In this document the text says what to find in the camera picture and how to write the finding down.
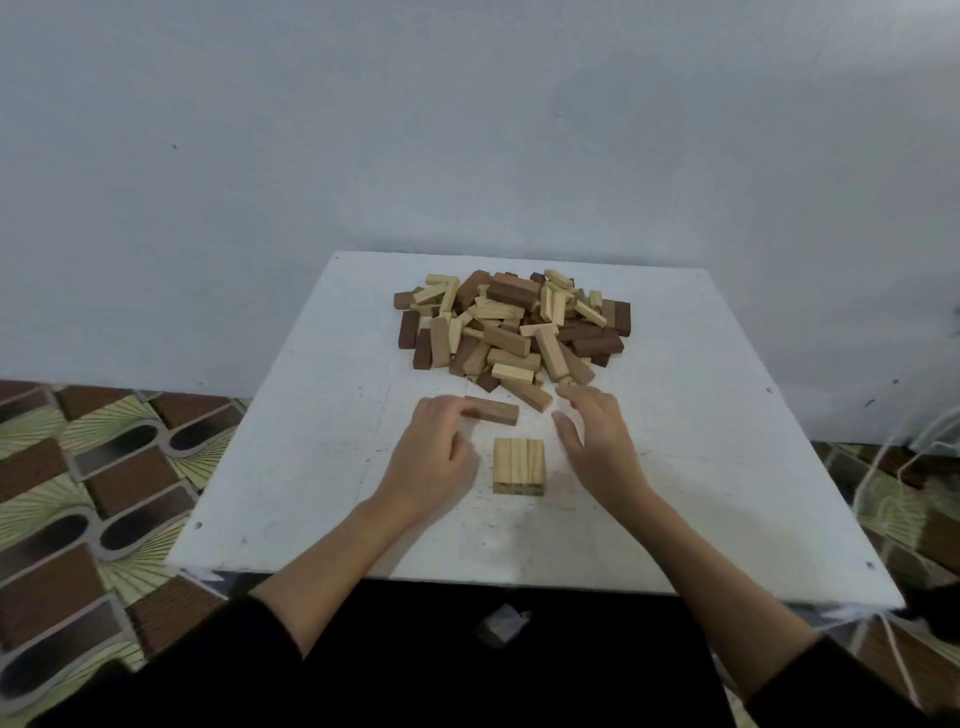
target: white wall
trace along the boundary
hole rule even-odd
[[[4,3],[0,376],[250,395],[333,250],[552,256],[709,268],[810,436],[915,428],[960,401],[958,37],[947,0]]]

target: right hand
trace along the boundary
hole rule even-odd
[[[640,469],[634,442],[616,397],[596,387],[562,385],[557,395],[569,400],[584,420],[581,442],[576,425],[554,412],[560,442],[580,482],[620,522],[628,520],[653,494]]]

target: hand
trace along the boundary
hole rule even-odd
[[[584,419],[584,440],[562,412],[553,413],[560,442],[580,482],[621,523],[629,520],[653,491],[640,469],[634,442],[613,395],[596,387],[564,385],[557,394]]]
[[[457,492],[469,471],[473,449],[457,418],[473,404],[444,395],[417,402],[410,424],[390,457],[371,501],[409,528]]]

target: person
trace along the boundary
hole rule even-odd
[[[401,535],[471,476],[474,456],[457,426],[470,401],[424,399],[374,495],[337,527],[136,674],[93,680],[36,724],[91,718],[103,725],[111,716],[255,724],[279,723],[284,714],[295,722],[552,714],[733,725],[707,644],[761,727],[926,724],[923,713],[761,589],[648,485],[614,396],[582,386],[559,386],[557,394],[583,421],[581,436],[570,418],[553,413],[572,470],[657,561],[683,603],[512,590],[511,603],[537,606],[514,640],[493,649],[474,628],[502,603],[502,591],[361,584]],[[384,591],[392,585],[401,591]],[[466,591],[445,596],[458,589]],[[552,610],[561,616],[553,619]]]

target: white tabletop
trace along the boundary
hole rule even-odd
[[[483,390],[414,370],[393,294],[427,274],[556,268],[628,301],[633,333],[594,384],[617,395],[647,477],[783,599],[902,600],[706,271],[454,255],[335,254],[170,554],[175,566],[273,571],[367,497],[416,401]],[[499,388],[489,397],[517,401]],[[555,402],[555,407],[566,409]],[[565,462],[549,410],[480,422],[471,491],[372,570],[393,578],[671,592]],[[545,441],[544,497],[492,491],[494,437]]]

